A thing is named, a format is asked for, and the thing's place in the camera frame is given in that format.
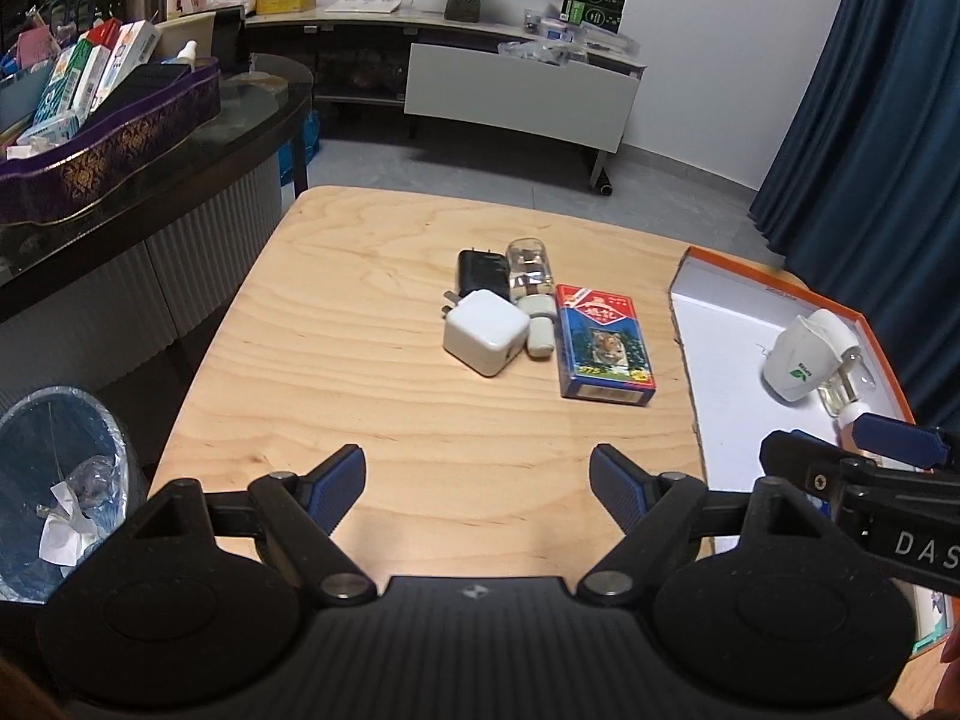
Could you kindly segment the black wall charger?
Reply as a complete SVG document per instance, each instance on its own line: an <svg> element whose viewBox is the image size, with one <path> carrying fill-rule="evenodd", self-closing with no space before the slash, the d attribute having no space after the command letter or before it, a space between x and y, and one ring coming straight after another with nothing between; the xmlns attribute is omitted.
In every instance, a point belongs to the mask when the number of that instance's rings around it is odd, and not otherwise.
<svg viewBox="0 0 960 720"><path fill-rule="evenodd" d="M461 298L478 289L488 289L500 298L509 299L508 259L491 250L460 250L455 266L455 286Z"/></svg>

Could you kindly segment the green white medicine box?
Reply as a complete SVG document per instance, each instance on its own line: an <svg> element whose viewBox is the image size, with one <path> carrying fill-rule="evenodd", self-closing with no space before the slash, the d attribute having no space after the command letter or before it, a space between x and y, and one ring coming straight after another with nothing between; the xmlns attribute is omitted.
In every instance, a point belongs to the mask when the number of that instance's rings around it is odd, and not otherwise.
<svg viewBox="0 0 960 720"><path fill-rule="evenodd" d="M55 115L65 112L70 105L75 89L80 83L83 70L88 63L94 44L86 37L80 37L73 46L65 49L55 60L47 86L44 88L37 105L32 123L41 125Z"/></svg>

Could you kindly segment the clear glass liquid bottle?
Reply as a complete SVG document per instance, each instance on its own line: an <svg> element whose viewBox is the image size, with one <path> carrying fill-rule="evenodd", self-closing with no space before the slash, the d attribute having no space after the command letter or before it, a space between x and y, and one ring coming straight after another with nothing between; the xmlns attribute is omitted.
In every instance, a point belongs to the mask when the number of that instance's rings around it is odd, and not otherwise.
<svg viewBox="0 0 960 720"><path fill-rule="evenodd" d="M555 293L555 280L545 244L537 238L514 239L506 249L509 268L509 295L519 302L534 294Z"/></svg>

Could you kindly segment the white mosquito repellent plug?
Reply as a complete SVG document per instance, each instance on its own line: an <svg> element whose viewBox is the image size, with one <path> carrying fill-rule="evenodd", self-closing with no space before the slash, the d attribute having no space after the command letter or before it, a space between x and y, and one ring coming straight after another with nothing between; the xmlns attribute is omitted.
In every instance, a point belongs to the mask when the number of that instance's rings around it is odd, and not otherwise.
<svg viewBox="0 0 960 720"><path fill-rule="evenodd" d="M786 403L817 395L832 418L877 388L861 341L828 309L797 316L779 333L766 353L761 378L771 394Z"/></svg>

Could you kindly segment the white TV cabinet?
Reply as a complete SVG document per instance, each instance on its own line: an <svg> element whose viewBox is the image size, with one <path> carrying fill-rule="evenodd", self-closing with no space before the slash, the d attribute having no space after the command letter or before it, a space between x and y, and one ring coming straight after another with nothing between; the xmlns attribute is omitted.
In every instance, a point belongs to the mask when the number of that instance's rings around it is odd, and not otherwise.
<svg viewBox="0 0 960 720"><path fill-rule="evenodd" d="M401 8L392 15L302 13L245 21L247 47L306 65L321 106L395 107L413 117L484 125L576 146L587 185L608 197L607 160L617 154L644 65L618 37L578 29L589 55L564 67L498 54L505 41L544 39L520 26L457 23Z"/></svg>

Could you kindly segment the blue curtain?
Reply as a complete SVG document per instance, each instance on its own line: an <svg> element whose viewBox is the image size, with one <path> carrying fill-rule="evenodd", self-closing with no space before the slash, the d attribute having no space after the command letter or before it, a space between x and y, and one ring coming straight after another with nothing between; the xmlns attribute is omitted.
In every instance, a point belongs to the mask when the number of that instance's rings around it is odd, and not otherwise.
<svg viewBox="0 0 960 720"><path fill-rule="evenodd" d="M872 325L916 421L958 426L958 0L841 0L750 206Z"/></svg>

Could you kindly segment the orange rimmed white tray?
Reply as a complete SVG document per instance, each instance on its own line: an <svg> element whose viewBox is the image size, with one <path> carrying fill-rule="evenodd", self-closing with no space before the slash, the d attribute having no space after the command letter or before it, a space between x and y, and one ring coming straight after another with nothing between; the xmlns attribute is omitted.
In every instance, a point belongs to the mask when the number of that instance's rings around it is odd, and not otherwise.
<svg viewBox="0 0 960 720"><path fill-rule="evenodd" d="M908 583L919 647L958 614L958 440L916 426L867 320L706 250L669 288L709 486L789 481Z"/></svg>

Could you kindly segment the white cube charger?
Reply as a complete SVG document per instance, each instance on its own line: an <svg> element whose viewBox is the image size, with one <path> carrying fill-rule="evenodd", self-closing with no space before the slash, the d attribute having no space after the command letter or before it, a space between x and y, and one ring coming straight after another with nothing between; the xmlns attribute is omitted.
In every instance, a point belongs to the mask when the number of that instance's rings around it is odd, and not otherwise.
<svg viewBox="0 0 960 720"><path fill-rule="evenodd" d="M482 377L498 376L523 349L529 317L489 289L444 298L444 351Z"/></svg>

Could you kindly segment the black green product box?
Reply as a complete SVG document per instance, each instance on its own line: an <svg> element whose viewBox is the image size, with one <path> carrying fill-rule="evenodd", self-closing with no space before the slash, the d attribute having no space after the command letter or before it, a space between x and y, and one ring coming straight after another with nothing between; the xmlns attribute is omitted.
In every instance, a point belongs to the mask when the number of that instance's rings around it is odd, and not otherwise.
<svg viewBox="0 0 960 720"><path fill-rule="evenodd" d="M617 34L626 0L563 0L560 20L574 26L592 26Z"/></svg>

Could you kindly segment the small white dropper bottle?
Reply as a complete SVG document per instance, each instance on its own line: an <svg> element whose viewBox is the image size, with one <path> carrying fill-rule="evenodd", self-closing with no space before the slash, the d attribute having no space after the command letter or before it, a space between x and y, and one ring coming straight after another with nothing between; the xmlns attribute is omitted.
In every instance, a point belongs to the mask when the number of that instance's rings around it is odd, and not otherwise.
<svg viewBox="0 0 960 720"><path fill-rule="evenodd" d="M197 43L195 41L187 41L178 54L163 60L164 65L183 65L189 67L190 70L194 70L195 62L197 62Z"/></svg>

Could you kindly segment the blue trash bin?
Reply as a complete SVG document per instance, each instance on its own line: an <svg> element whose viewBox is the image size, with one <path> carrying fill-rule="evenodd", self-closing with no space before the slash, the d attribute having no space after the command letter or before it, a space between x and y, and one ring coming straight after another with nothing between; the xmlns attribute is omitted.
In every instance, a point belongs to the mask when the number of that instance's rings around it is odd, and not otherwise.
<svg viewBox="0 0 960 720"><path fill-rule="evenodd" d="M43 603L138 509L146 481L114 415L46 387L2 415L2 598Z"/></svg>

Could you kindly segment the clear plastic wrap pile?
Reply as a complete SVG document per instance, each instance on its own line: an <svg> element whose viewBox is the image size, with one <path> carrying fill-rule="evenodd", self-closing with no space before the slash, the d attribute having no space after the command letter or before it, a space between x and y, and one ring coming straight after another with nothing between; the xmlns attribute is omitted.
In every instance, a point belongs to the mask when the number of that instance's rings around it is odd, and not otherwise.
<svg viewBox="0 0 960 720"><path fill-rule="evenodd" d="M563 43L563 41L544 41L544 39L505 41L498 44L496 52L511 59L527 60L552 67L564 67L571 62L578 62L578 64L589 62L589 55L581 46Z"/></svg>

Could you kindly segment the black glass side table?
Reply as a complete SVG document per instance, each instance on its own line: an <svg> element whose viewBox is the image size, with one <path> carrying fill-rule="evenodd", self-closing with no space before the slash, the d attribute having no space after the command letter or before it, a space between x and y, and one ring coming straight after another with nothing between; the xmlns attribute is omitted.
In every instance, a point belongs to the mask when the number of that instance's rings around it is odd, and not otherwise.
<svg viewBox="0 0 960 720"><path fill-rule="evenodd" d="M260 54L220 114L99 202L2 231L2 401L90 392L169 353L233 299L281 218L278 152L301 145L313 75Z"/></svg>

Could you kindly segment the white red medicine box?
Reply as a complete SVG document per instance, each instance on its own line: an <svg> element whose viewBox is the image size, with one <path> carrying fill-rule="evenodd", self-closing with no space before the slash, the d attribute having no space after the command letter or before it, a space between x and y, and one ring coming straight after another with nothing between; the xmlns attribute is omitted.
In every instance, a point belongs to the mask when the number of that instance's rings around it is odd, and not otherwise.
<svg viewBox="0 0 960 720"><path fill-rule="evenodd" d="M121 26L117 43L110 53L101 75L91 109L103 104L116 86L119 86L135 68L146 64L160 40L160 32L151 21L140 20Z"/></svg>

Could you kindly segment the purple gold storage tray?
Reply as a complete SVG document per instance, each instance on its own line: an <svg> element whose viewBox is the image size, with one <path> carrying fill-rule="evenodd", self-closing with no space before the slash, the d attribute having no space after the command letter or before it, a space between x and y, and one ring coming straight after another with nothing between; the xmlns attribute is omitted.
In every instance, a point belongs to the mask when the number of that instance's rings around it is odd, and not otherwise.
<svg viewBox="0 0 960 720"><path fill-rule="evenodd" d="M2 223L49 226L78 216L220 114L220 67L194 70L76 133L70 142L2 164Z"/></svg>

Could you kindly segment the red blue playing card box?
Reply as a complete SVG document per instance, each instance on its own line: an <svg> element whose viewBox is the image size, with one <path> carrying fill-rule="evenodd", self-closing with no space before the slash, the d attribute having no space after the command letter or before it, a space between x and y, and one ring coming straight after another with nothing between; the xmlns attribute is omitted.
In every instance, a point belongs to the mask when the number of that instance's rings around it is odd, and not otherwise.
<svg viewBox="0 0 960 720"><path fill-rule="evenodd" d="M656 393L635 303L576 284L555 288L556 354L563 397L644 406Z"/></svg>

